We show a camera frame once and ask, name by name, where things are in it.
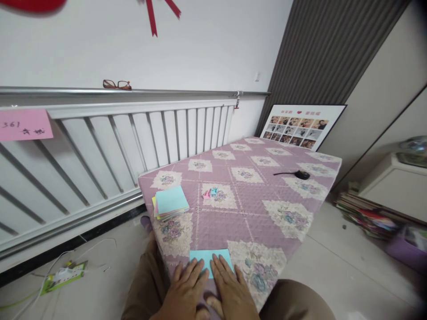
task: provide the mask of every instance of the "pink bedspread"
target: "pink bedspread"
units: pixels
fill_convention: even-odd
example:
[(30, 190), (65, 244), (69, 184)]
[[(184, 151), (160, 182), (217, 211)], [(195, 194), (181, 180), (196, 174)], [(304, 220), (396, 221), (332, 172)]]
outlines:
[[(260, 310), (304, 240), (340, 165), (340, 158), (251, 137), (141, 176), (139, 185), (169, 273), (179, 261), (188, 263), (190, 250), (228, 248)], [(273, 175), (297, 170), (309, 172), (310, 179)], [(167, 222), (153, 220), (151, 198), (178, 185), (190, 211)], [(218, 188), (218, 194), (204, 200), (202, 194), (210, 188)], [(206, 290), (217, 293), (214, 280), (208, 280)]]

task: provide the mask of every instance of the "tile floor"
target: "tile floor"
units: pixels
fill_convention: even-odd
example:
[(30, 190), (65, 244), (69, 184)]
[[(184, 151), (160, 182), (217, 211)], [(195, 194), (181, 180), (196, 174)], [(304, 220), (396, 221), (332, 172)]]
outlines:
[[(89, 260), (89, 272), (84, 278), (41, 296), (20, 319), (120, 319), (147, 234), (136, 217), (64, 255), (53, 271), (96, 243), (99, 244), (79, 259)], [(43, 275), (51, 264), (33, 273)], [(321, 207), (308, 236), (281, 278), (312, 287), (329, 304), (338, 320), (409, 319), (408, 315), (420, 304), (415, 293), (417, 274), (387, 256), (383, 243), (366, 238), (329, 202)], [(19, 301), (40, 285), (41, 277), (25, 275), (0, 289), (0, 306)], [(0, 311), (0, 318), (13, 319), (26, 303)]]

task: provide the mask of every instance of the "knee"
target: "knee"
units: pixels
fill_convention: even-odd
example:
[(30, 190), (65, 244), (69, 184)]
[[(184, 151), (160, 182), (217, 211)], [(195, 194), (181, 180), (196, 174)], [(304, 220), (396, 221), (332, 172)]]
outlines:
[(309, 315), (322, 315), (320, 319), (335, 319), (325, 300), (312, 288), (293, 280), (279, 280), (271, 293), (276, 301), (286, 305), (288, 312), (302, 312)]

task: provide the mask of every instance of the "framed photos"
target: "framed photos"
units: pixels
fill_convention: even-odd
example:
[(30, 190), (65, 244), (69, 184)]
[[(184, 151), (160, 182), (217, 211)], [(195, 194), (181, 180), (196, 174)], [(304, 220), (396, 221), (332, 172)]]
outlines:
[(275, 104), (261, 138), (317, 151), (345, 108), (346, 105)]

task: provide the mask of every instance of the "purple storage bin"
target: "purple storage bin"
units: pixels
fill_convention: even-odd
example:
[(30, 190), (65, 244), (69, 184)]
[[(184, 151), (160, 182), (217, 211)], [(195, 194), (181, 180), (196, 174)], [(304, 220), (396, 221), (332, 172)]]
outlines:
[(427, 253), (405, 240), (407, 226), (387, 245), (386, 252), (415, 271), (427, 274)]

